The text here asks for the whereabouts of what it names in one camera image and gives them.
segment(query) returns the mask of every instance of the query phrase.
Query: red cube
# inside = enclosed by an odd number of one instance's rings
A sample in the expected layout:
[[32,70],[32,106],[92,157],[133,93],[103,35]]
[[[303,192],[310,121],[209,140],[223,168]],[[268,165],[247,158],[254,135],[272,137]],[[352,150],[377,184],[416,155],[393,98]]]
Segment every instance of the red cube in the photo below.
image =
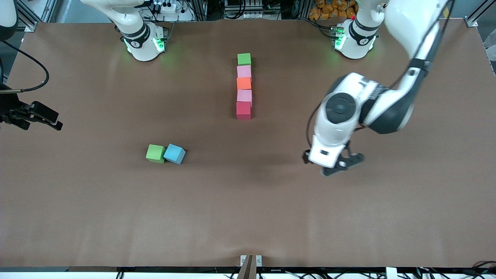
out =
[[250,120],[251,108],[249,102],[236,102],[236,118],[238,120]]

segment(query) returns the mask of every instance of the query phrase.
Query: blue cube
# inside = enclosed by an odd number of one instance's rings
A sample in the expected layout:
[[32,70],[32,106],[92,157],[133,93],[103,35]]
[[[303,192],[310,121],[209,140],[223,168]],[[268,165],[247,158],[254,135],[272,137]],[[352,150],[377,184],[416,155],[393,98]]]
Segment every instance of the blue cube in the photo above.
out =
[[181,165],[183,158],[186,154],[186,151],[179,146],[175,146],[173,144],[169,144],[164,153],[164,159],[169,162],[173,162],[174,164]]

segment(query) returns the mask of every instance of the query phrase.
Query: metal bracket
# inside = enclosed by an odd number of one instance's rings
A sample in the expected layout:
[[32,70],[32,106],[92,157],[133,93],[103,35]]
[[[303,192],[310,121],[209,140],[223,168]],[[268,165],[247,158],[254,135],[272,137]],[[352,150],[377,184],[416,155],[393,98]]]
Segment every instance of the metal bracket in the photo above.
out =
[[262,263],[262,256],[254,256],[254,255],[241,255],[241,269],[238,273],[238,278],[243,279],[256,279],[256,267],[258,265],[258,257],[260,257],[260,263]]
[[[240,266],[243,265],[246,257],[247,257],[246,255],[241,255]],[[256,266],[261,267],[262,266],[262,255],[257,255],[255,260],[256,260]]]
[[464,17],[463,20],[465,21],[465,25],[467,25],[467,27],[477,27],[479,26],[479,24],[476,22],[476,21],[469,21],[468,17]]

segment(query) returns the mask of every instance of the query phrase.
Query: stack of cubes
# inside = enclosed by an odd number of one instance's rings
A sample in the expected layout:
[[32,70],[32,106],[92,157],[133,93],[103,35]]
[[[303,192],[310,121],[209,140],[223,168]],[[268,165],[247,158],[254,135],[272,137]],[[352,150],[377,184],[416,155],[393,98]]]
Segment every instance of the stack of cubes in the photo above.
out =
[[251,119],[252,93],[251,93],[251,55],[238,54],[238,97],[236,99],[236,118],[238,120]]

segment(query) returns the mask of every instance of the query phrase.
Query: cube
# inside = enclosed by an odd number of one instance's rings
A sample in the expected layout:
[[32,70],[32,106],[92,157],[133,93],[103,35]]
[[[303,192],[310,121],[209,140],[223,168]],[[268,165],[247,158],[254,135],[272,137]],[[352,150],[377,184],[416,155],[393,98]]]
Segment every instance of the cube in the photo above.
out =
[[251,65],[251,54],[249,53],[240,53],[238,54],[238,65]]
[[249,102],[236,102],[236,118],[238,120],[251,119],[251,108]]
[[251,78],[251,66],[246,65],[246,66],[238,66],[238,77],[249,77]]
[[186,151],[184,149],[170,143],[167,150],[165,150],[164,159],[173,162],[174,164],[181,165],[185,154]]
[[165,147],[161,145],[150,144],[146,153],[146,159],[154,163],[165,163],[164,160]]
[[253,106],[251,90],[241,89],[238,90],[238,98],[236,99],[238,102],[249,102],[249,106]]
[[238,77],[236,78],[236,83],[238,84],[238,90],[251,89],[251,77]]

